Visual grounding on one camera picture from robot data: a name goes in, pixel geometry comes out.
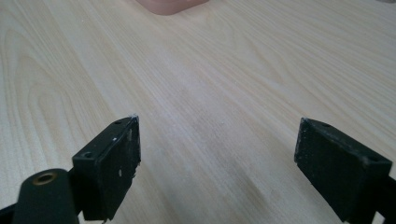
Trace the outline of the pink plastic object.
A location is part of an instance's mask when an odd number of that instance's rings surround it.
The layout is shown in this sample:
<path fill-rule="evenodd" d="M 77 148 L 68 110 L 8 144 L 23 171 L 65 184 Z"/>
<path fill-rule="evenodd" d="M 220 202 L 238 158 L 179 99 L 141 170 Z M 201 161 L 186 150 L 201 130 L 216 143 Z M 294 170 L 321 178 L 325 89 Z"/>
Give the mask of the pink plastic object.
<path fill-rule="evenodd" d="M 156 15 L 173 15 L 209 0 L 135 0 L 149 12 Z"/>

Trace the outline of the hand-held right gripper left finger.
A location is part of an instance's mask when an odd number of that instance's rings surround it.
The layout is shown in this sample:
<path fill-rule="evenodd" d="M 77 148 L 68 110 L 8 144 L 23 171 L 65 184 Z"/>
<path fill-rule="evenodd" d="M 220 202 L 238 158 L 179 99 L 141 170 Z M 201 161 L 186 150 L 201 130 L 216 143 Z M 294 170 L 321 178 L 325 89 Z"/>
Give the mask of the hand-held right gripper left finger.
<path fill-rule="evenodd" d="M 139 117 L 111 122 L 72 158 L 77 210 L 86 220 L 111 220 L 141 162 Z"/>

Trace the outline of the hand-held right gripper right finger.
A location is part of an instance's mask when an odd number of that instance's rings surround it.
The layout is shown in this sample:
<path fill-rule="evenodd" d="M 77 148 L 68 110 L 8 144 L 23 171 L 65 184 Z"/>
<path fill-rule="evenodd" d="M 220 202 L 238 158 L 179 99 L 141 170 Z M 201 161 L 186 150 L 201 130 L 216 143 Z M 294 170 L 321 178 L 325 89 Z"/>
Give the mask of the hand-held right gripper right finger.
<path fill-rule="evenodd" d="M 393 221 L 392 161 L 332 125 L 300 122 L 294 153 L 299 169 L 343 222 Z"/>

